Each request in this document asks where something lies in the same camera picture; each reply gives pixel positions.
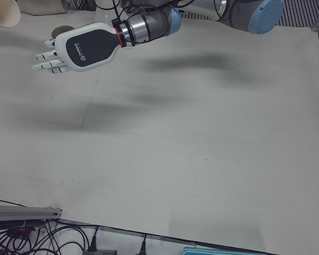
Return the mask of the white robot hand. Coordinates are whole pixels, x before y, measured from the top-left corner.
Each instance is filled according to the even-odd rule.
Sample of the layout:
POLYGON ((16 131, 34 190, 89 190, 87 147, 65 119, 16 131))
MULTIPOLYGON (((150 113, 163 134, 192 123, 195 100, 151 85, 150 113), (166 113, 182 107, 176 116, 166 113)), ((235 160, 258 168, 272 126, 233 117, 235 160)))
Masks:
POLYGON ((61 74, 85 72, 110 63, 124 41, 116 28, 96 22, 63 32, 45 41, 45 46, 51 50, 37 54, 38 63, 32 69, 61 74))

